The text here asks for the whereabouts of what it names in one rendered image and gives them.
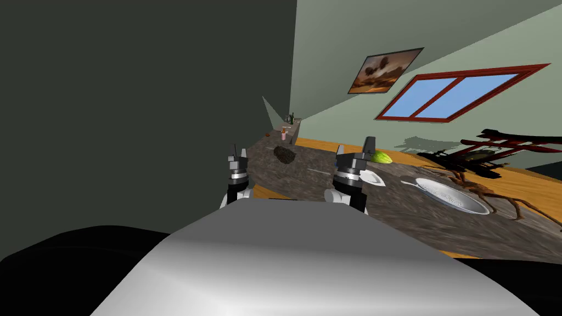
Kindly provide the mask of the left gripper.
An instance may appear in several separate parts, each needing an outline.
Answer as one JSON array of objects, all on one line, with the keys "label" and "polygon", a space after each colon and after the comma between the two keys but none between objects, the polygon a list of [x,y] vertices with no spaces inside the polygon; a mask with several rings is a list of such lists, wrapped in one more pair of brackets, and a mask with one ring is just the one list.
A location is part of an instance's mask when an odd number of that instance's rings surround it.
[{"label": "left gripper", "polygon": [[247,174],[248,158],[246,149],[242,148],[240,156],[237,156],[235,144],[231,144],[231,155],[227,158],[228,168],[231,174]]}]

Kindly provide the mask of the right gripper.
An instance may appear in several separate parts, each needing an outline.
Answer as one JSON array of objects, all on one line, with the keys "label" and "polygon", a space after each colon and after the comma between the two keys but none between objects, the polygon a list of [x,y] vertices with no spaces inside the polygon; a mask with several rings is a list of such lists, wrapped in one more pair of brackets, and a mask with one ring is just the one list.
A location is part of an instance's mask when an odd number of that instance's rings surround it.
[{"label": "right gripper", "polygon": [[336,151],[336,166],[338,172],[360,173],[366,170],[369,155],[376,152],[376,137],[366,137],[361,153],[345,153],[345,146],[338,145]]}]

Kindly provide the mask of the white flat dish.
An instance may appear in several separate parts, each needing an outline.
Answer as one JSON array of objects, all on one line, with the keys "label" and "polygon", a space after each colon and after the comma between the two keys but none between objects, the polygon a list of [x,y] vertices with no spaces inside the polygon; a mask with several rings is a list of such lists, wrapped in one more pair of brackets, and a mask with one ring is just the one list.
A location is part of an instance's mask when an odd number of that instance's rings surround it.
[{"label": "white flat dish", "polygon": [[374,186],[380,186],[380,187],[384,187],[385,183],[382,180],[382,178],[380,176],[378,176],[375,172],[371,171],[371,170],[361,170],[360,171],[360,179],[362,181],[364,181],[365,183],[374,185]]}]

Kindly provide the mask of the dark brown rough lump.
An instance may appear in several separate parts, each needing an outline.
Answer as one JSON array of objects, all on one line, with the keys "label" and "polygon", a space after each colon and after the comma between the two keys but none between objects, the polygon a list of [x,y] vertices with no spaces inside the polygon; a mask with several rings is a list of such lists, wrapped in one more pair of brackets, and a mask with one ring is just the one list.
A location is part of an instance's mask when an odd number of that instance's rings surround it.
[{"label": "dark brown rough lump", "polygon": [[282,146],[275,147],[273,154],[281,163],[286,165],[292,163],[296,158],[296,154],[293,151]]}]

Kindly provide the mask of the framed brown landscape painting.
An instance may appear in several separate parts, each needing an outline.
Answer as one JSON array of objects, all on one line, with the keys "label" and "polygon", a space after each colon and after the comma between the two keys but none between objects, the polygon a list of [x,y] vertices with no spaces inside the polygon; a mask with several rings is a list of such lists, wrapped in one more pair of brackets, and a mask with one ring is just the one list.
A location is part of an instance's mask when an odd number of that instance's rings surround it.
[{"label": "framed brown landscape painting", "polygon": [[423,49],[420,47],[367,56],[347,93],[387,93]]}]

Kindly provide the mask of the red framed window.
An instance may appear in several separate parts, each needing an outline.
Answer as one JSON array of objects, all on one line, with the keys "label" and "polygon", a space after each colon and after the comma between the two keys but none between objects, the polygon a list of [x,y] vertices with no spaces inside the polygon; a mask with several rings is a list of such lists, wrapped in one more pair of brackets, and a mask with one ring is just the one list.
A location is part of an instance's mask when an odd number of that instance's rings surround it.
[{"label": "red framed window", "polygon": [[547,64],[418,74],[375,119],[448,123],[545,67]]}]

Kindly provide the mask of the silver pan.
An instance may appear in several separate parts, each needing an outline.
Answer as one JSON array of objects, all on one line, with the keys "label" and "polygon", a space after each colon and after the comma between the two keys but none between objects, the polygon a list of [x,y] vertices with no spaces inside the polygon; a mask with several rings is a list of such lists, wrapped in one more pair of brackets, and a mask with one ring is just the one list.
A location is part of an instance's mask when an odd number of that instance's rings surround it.
[{"label": "silver pan", "polygon": [[469,214],[488,215],[490,211],[482,203],[462,191],[453,189],[447,185],[425,178],[415,178],[412,182],[400,181],[416,187],[429,198],[434,199],[455,210]]}]

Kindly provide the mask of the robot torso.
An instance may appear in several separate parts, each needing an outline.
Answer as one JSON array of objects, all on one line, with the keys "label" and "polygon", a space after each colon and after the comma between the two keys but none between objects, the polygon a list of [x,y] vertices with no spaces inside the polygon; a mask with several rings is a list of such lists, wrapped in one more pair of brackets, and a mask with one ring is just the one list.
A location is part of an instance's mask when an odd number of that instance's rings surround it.
[{"label": "robot torso", "polygon": [[170,234],[91,316],[538,316],[345,204],[240,199]]}]

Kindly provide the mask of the brown twisted branch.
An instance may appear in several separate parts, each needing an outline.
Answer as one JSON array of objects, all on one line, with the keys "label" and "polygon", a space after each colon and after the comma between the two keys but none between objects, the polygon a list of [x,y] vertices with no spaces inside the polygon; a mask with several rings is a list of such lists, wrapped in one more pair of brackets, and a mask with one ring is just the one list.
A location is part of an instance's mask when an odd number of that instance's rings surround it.
[{"label": "brown twisted branch", "polygon": [[501,173],[501,178],[487,179],[438,166],[422,166],[426,171],[448,178],[452,183],[474,194],[491,213],[499,213],[500,202],[507,203],[508,219],[524,223],[531,215],[553,223],[562,233],[562,184],[531,176],[517,176],[515,172]]}]

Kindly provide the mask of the dark red furniture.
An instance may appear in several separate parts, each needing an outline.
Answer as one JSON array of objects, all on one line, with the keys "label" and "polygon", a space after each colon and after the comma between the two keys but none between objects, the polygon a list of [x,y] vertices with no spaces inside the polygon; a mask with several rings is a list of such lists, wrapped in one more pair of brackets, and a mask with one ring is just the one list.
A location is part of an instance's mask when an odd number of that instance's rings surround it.
[{"label": "dark red furniture", "polygon": [[450,154],[441,150],[435,153],[418,153],[418,155],[448,170],[459,173],[469,170],[480,177],[497,179],[501,176],[493,170],[502,168],[507,163],[494,163],[494,161],[515,155],[520,151],[560,153],[560,150],[548,148],[547,144],[562,145],[562,136],[524,136],[501,133],[493,129],[483,130],[478,137],[485,138],[487,141],[462,139],[460,142],[468,145],[468,148]]}]

